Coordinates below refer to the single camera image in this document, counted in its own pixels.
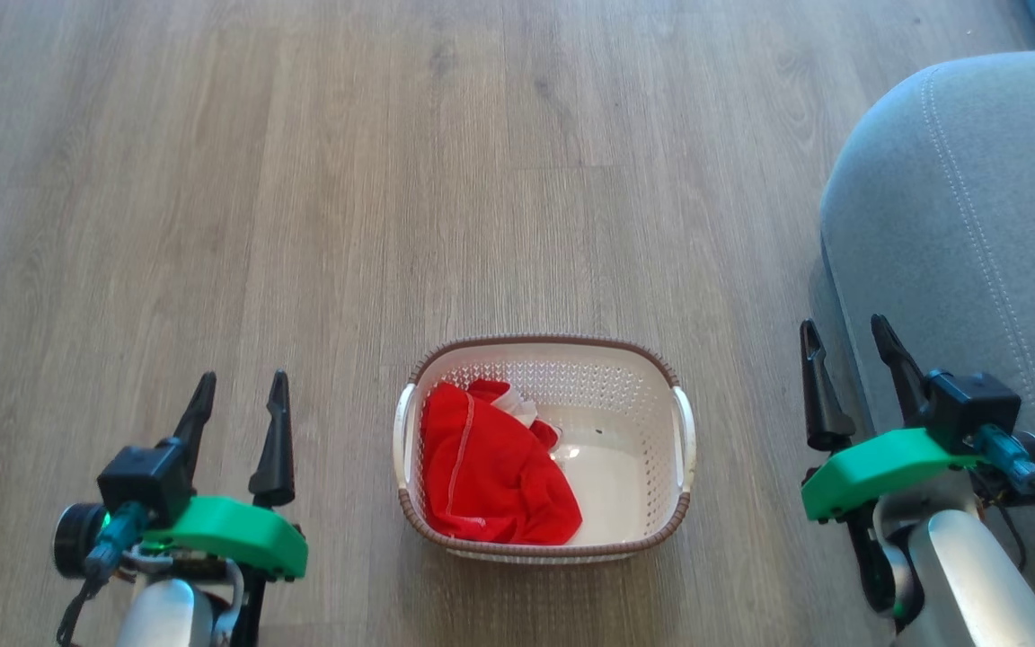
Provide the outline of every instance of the laundry basket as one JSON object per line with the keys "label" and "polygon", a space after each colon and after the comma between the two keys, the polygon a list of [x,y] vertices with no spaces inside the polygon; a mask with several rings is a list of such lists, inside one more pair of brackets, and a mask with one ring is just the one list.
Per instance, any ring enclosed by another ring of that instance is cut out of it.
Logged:
{"label": "laundry basket", "polygon": [[[582,525],[564,546],[453,539],[425,521],[422,408],[439,382],[509,382],[562,430],[552,455],[574,491]],[[698,438],[673,370],[634,344],[596,337],[480,337],[420,361],[398,399],[393,462],[412,526],[449,552],[497,562],[578,564],[628,557],[677,531],[689,507]]]}

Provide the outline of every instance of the teal connector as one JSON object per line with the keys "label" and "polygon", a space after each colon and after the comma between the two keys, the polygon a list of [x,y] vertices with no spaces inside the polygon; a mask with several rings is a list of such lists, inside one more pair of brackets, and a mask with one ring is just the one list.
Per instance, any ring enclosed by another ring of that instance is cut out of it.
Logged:
{"label": "teal connector", "polygon": [[1025,446],[1001,427],[982,425],[973,440],[973,449],[1009,476],[1009,482],[1019,494],[1034,493],[1035,463]]}
{"label": "teal connector", "polygon": [[87,581],[103,583],[111,579],[111,574],[119,569],[122,554],[139,541],[150,521],[146,507],[140,503],[130,501],[120,505],[111,523],[98,532],[94,549],[86,557],[83,570]]}

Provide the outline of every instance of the wooden floor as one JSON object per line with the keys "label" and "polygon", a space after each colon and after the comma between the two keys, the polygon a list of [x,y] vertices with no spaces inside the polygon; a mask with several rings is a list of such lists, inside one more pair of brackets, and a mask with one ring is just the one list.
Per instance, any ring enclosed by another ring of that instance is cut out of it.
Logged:
{"label": "wooden floor", "polygon": [[[197,484],[246,495],[279,365],[312,565],[268,644],[883,644],[797,495],[818,200],[896,82],[1032,48],[1019,0],[0,0],[0,646],[53,639],[58,512],[208,369]],[[531,570],[406,526],[398,390],[502,331],[673,361],[703,449],[672,540]]]}

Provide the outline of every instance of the green 3d-printed mount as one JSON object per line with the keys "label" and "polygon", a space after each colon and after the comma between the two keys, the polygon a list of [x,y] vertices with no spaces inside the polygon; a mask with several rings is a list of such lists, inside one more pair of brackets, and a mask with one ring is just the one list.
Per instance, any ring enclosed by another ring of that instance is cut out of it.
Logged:
{"label": "green 3d-printed mount", "polygon": [[809,521],[836,519],[949,468],[971,468],[981,462],[980,455],[945,451],[924,427],[894,430],[830,455],[802,484],[801,500]]}
{"label": "green 3d-printed mount", "polygon": [[225,496],[195,496],[171,528],[152,529],[143,541],[229,558],[275,579],[305,577],[309,548],[290,521],[266,507]]}

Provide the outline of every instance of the red cloth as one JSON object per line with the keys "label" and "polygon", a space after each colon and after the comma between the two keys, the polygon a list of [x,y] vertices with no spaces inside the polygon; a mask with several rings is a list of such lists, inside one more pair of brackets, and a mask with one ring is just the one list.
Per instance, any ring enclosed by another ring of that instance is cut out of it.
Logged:
{"label": "red cloth", "polygon": [[558,435],[535,420],[526,429],[490,405],[509,388],[478,380],[464,391],[440,384],[422,413],[422,474],[428,523],[457,539],[562,545],[583,513],[562,469],[550,458]]}

